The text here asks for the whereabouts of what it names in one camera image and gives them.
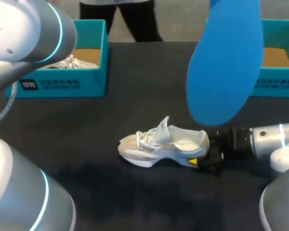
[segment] blue shoe insole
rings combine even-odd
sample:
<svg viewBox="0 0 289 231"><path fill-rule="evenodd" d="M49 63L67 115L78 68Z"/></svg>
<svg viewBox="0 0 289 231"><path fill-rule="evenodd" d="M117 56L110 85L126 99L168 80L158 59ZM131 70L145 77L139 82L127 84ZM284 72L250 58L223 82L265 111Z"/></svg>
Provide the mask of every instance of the blue shoe insole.
<svg viewBox="0 0 289 231"><path fill-rule="evenodd" d="M235 116L253 91L262 61L260 0L211 0L187 74L194 120L217 126Z"/></svg>

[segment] cable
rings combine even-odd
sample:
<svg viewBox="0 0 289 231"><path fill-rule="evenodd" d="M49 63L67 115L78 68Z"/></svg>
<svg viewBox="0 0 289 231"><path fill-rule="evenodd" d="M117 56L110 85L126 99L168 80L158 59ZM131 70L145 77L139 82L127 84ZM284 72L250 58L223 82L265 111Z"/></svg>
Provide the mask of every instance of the cable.
<svg viewBox="0 0 289 231"><path fill-rule="evenodd" d="M14 103L15 97L16 97L16 93L17 93L17 82L14 82L12 84L12 91L11 91L11 95L9 98L9 101L6 103L5 108L3 109L3 111L0 113L0 121L6 116L6 114L9 112L12 104Z"/></svg>

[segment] white robot arm segment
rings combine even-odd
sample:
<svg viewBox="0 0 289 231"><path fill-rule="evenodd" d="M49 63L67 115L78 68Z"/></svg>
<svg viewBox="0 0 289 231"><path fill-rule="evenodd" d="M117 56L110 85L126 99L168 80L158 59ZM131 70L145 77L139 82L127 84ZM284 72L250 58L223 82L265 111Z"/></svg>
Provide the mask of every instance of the white robot arm segment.
<svg viewBox="0 0 289 231"><path fill-rule="evenodd" d="M45 0L0 0L0 91L65 59L76 42L73 20Z"/></svg>

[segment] gray floor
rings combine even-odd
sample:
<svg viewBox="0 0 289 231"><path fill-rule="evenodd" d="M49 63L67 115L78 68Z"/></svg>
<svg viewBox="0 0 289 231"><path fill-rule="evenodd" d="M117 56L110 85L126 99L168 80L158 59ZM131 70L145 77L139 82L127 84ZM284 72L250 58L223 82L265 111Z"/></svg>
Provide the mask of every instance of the gray floor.
<svg viewBox="0 0 289 231"><path fill-rule="evenodd" d="M77 0L63 0L62 8L73 18L79 16ZM199 40L208 14L209 0L156 0L159 30L166 41ZM289 0L261 0L263 18L289 19ZM133 41L117 11L110 41Z"/></svg>

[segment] shoe tongue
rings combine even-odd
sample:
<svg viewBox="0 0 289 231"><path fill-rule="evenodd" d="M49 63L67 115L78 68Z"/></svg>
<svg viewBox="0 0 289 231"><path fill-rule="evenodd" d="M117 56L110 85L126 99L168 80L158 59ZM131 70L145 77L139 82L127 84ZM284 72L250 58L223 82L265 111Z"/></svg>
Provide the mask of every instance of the shoe tongue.
<svg viewBox="0 0 289 231"><path fill-rule="evenodd" d="M169 116L163 119L163 121L157 126L154 131L153 139L151 142L153 143L168 143L171 141L170 133L168 130L167 121Z"/></svg>

